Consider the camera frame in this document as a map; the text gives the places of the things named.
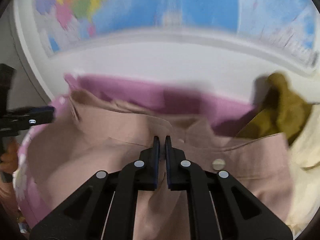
olive green fabric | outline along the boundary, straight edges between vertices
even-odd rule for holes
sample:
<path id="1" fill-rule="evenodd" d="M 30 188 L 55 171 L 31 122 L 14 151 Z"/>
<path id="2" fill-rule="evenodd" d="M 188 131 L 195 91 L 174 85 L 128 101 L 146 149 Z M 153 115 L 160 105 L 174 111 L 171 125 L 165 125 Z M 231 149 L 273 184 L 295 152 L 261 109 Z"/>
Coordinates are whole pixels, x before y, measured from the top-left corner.
<path id="1" fill-rule="evenodd" d="M 291 145 L 303 130 L 312 104 L 308 104 L 291 91 L 281 73 L 271 74 L 267 82 L 270 90 L 259 108 L 259 113 L 236 137 L 258 139 L 283 132 Z"/>

map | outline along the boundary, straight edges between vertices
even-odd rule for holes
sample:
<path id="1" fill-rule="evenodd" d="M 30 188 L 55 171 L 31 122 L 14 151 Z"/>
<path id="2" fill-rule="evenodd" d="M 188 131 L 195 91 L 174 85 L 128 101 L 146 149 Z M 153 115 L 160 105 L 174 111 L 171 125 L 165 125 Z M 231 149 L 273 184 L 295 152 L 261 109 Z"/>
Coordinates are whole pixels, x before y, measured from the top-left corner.
<path id="1" fill-rule="evenodd" d="M 126 29 L 190 26 L 258 39 L 314 67 L 311 0 L 34 0 L 47 55 Z"/>

gray floor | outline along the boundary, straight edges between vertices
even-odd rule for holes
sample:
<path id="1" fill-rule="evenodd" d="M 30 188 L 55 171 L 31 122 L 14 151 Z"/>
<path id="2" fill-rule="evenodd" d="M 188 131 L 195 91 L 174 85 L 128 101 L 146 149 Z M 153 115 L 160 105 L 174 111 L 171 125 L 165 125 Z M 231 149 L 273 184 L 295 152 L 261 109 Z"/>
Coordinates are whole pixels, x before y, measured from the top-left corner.
<path id="1" fill-rule="evenodd" d="M 9 94 L 8 109 L 45 105 L 45 101 L 38 94 L 23 69 L 17 54 L 10 26 L 9 7 L 0 18 L 0 48 L 0 63 L 5 63 L 16 69 L 16 75 Z M 19 136 L 18 141 L 21 141 L 24 134 L 25 132 Z"/>

pink cloth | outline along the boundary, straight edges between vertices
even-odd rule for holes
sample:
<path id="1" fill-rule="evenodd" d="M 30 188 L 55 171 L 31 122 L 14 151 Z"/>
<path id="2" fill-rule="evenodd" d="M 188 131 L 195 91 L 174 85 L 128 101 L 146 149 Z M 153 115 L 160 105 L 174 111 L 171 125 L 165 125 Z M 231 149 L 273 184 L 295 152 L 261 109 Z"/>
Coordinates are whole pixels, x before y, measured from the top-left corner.
<path id="1" fill-rule="evenodd" d="M 65 79 L 70 87 L 86 89 L 106 101 L 121 99 L 163 114 L 202 114 L 218 135 L 236 135 L 254 117 L 254 107 L 251 105 L 194 90 L 103 76 L 81 76 L 75 79 L 67 74 Z M 56 116 L 67 107 L 64 96 L 56 98 L 51 105 L 56 108 Z M 26 156 L 30 140 L 44 127 L 45 125 L 36 126 L 29 131 L 20 147 L 20 158 Z M 21 197 L 18 197 L 18 204 L 32 228 L 50 209 L 39 195 L 28 164 L 24 162 L 22 166 L 26 171 L 26 184 L 17 189 L 22 192 Z"/>

beige button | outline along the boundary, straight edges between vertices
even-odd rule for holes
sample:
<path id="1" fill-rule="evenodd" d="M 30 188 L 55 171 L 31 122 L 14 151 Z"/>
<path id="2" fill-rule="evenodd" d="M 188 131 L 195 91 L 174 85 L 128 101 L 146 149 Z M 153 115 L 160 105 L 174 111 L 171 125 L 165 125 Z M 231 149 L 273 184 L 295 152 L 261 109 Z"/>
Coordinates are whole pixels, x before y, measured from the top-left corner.
<path id="1" fill-rule="evenodd" d="M 220 171 L 226 166 L 226 162 L 223 159 L 216 159 L 212 162 L 212 168 L 216 171 Z"/>

